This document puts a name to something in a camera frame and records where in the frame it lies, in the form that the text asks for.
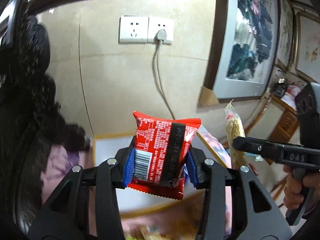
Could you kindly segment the right hand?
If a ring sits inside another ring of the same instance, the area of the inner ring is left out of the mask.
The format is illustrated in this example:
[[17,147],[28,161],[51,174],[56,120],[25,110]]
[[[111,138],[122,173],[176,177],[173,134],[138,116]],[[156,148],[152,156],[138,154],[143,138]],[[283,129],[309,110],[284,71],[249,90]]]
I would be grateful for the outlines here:
[[303,182],[297,181],[293,177],[292,170],[289,166],[284,165],[283,171],[288,174],[286,180],[286,186],[284,189],[284,205],[289,210],[295,210],[302,204],[304,197],[300,194],[302,186],[314,188],[312,197],[309,200],[307,207],[305,208],[305,213],[311,212],[317,203],[319,202],[319,171],[315,173],[308,174],[304,177]]

